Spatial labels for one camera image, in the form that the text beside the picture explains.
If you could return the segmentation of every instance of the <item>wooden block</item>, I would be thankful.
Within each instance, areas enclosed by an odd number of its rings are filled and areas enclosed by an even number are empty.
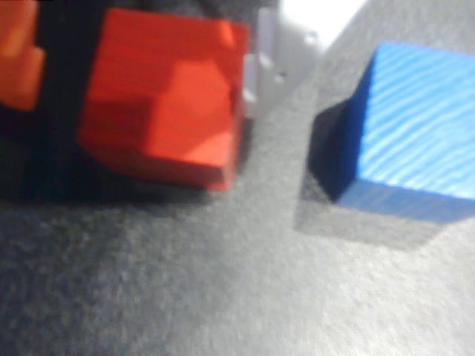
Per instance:
[[[110,9],[79,143],[121,174],[229,188],[248,38],[224,20]]]
[[[475,58],[376,51],[349,104],[340,205],[449,223],[475,214]]]
[[[39,94],[45,52],[33,46],[38,4],[0,1],[0,102],[33,110]]]

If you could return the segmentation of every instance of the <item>toy block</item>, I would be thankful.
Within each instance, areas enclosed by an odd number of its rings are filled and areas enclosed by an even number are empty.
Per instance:
[[[248,38],[224,20],[110,9],[79,144],[120,174],[230,188]]]
[[[475,214],[475,58],[384,43],[348,107],[339,205],[435,223]]]
[[[0,1],[0,102],[29,111],[36,106],[45,52],[34,47],[38,4]]]

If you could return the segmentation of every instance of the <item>dark gray table surface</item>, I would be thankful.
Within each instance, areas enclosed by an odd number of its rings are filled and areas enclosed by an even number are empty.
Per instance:
[[[221,7],[251,21],[262,4]],[[2,203],[0,354],[475,355],[475,219],[331,206],[307,168],[380,41],[475,54],[474,33],[474,1],[370,1],[254,123],[229,193]]]

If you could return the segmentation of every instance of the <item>blue block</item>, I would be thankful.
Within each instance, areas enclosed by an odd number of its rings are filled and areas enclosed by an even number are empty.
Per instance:
[[[382,44],[337,166],[339,205],[436,223],[475,215],[475,57]]]

